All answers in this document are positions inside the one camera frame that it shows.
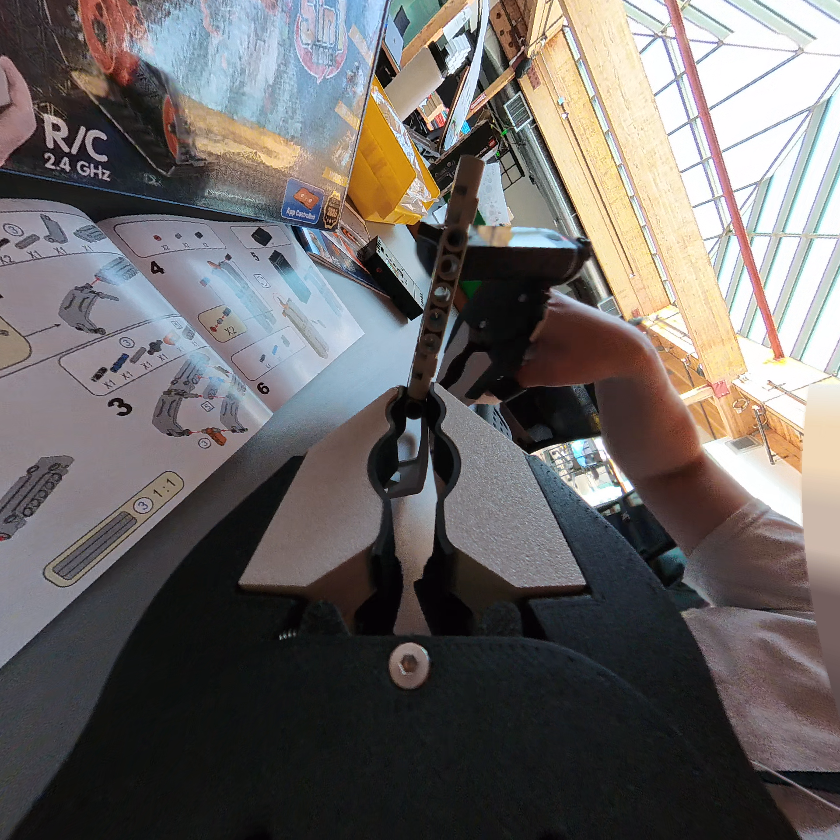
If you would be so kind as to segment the grey toy beam arm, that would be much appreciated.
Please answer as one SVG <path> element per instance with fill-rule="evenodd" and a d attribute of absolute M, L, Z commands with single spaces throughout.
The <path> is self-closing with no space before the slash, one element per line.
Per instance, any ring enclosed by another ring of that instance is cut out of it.
<path fill-rule="evenodd" d="M 421 442 L 416 457 L 402 461 L 395 468 L 398 477 L 385 485 L 386 496 L 393 500 L 414 496 L 424 488 L 429 455 L 426 400 L 438 367 L 445 329 L 454 305 L 455 293 L 463 268 L 469 238 L 478 206 L 478 190 L 485 169 L 475 156 L 463 156 L 457 166 L 455 181 L 447 206 L 444 225 L 437 241 L 431 272 L 431 287 L 423 312 L 407 386 L 396 401 L 398 415 L 421 420 Z"/>

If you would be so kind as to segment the clear plastic bag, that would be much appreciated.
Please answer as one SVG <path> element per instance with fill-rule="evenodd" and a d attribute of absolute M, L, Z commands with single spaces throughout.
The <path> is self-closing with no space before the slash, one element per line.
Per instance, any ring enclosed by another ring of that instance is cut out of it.
<path fill-rule="evenodd" d="M 379 151 L 372 170 L 384 190 L 384 203 L 380 204 L 383 209 L 376 212 L 383 222 L 413 224 L 426 215 L 440 191 L 408 129 L 397 118 L 378 83 L 371 95 L 382 117 L 382 126 L 374 127 L 373 136 Z"/>

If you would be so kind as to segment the white paper roll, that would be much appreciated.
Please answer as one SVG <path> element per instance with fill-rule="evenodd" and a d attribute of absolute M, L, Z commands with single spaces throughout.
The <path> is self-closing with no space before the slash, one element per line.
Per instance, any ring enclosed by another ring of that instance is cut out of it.
<path fill-rule="evenodd" d="M 447 76 L 445 55 L 435 44 L 428 45 L 402 68 L 384 89 L 397 118 L 404 122 Z"/>

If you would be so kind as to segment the yellow plastic bin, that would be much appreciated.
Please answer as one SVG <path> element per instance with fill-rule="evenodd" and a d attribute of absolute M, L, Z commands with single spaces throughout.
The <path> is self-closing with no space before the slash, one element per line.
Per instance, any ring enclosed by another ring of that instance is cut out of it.
<path fill-rule="evenodd" d="M 440 191 L 417 152 L 407 128 L 373 80 L 349 196 L 365 221 L 415 224 L 437 201 Z"/>

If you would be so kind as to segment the black carton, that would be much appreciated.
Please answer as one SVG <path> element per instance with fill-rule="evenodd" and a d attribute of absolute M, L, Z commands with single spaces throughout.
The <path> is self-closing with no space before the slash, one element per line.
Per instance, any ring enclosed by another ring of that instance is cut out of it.
<path fill-rule="evenodd" d="M 429 172 L 441 194 L 451 189 L 458 163 L 465 156 L 485 160 L 494 154 L 501 139 L 501 132 L 489 120 L 478 122 L 474 129 L 441 155 L 429 166 Z"/>

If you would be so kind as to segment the small black box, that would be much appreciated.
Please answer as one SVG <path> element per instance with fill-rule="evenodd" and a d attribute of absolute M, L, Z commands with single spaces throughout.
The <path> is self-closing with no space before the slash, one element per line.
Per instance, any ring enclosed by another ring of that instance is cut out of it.
<path fill-rule="evenodd" d="M 359 259 L 373 281 L 384 290 L 408 321 L 422 316 L 426 303 L 424 293 L 398 263 L 381 237 L 370 240 L 360 250 Z"/>

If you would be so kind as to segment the white instruction booklet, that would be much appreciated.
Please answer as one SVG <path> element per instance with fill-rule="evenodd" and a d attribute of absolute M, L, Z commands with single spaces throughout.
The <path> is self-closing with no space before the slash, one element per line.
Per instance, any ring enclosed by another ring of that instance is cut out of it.
<path fill-rule="evenodd" d="M 5 665 L 363 330 L 289 227 L 1 209 Z"/>

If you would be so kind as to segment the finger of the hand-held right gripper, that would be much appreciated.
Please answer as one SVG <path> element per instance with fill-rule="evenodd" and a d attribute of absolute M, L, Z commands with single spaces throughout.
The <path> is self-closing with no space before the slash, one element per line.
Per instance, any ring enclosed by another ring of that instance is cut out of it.
<path fill-rule="evenodd" d="M 478 382 L 478 380 L 490 368 L 491 361 L 487 353 L 482 351 L 474 352 L 465 364 L 465 370 L 459 378 L 459 400 L 463 404 L 499 404 L 501 400 L 483 391 L 478 396 L 467 396 L 467 392 Z"/>
<path fill-rule="evenodd" d="M 463 320 L 455 321 L 444 348 L 443 360 L 439 365 L 436 389 L 447 391 L 467 391 L 470 380 L 469 357 L 472 354 L 470 327 Z"/>

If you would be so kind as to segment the person's white shirt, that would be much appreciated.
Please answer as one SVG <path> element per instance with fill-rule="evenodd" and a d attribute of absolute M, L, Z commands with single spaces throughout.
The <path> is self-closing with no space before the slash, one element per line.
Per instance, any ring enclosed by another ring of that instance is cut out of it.
<path fill-rule="evenodd" d="M 838 772 L 838 711 L 812 609 L 706 606 L 682 616 L 749 759 L 785 775 Z"/>

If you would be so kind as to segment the person's right hand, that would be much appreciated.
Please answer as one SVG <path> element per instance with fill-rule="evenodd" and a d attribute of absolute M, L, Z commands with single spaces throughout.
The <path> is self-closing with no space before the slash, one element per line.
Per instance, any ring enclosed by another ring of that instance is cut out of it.
<path fill-rule="evenodd" d="M 562 386 L 640 377 L 658 361 L 627 322 L 552 291 L 517 374 L 521 386 Z"/>

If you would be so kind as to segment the person's right forearm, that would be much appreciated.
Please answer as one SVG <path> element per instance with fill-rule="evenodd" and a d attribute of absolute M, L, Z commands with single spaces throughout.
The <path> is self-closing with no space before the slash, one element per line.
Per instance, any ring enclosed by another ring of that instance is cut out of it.
<path fill-rule="evenodd" d="M 802 526 L 709 456 L 655 350 L 617 361 L 595 383 L 606 447 L 686 556 L 688 586 L 712 606 L 811 612 Z"/>

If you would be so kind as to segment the large wooden ceiling beam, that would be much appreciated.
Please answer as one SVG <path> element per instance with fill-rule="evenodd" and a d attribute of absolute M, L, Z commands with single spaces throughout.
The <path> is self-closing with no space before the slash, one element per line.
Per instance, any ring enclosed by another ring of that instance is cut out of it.
<path fill-rule="evenodd" d="M 746 371 L 622 2 L 548 2 L 560 26 L 524 91 L 620 306 L 674 302 L 706 378 Z"/>

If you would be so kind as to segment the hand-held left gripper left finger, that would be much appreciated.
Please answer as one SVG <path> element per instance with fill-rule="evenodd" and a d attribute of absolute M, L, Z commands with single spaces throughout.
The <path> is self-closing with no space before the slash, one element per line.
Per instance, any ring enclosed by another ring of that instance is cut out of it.
<path fill-rule="evenodd" d="M 354 624 L 375 592 L 371 552 L 390 510 L 369 474 L 373 447 L 391 430 L 390 388 L 312 446 L 239 578 L 247 592 L 327 601 Z"/>

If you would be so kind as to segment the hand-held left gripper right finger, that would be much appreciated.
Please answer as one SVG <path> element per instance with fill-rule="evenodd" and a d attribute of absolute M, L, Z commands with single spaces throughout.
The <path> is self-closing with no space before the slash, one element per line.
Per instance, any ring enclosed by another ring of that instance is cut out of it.
<path fill-rule="evenodd" d="M 581 595 L 586 582 L 527 454 L 438 385 L 435 535 L 444 590 L 474 614 L 497 602 Z"/>

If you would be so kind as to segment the large blue toy box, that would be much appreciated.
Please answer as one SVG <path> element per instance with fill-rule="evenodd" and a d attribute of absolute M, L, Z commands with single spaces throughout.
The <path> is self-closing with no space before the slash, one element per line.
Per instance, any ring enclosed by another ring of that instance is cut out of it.
<path fill-rule="evenodd" d="M 23 177 L 334 230 L 383 1 L 1 3 Z"/>

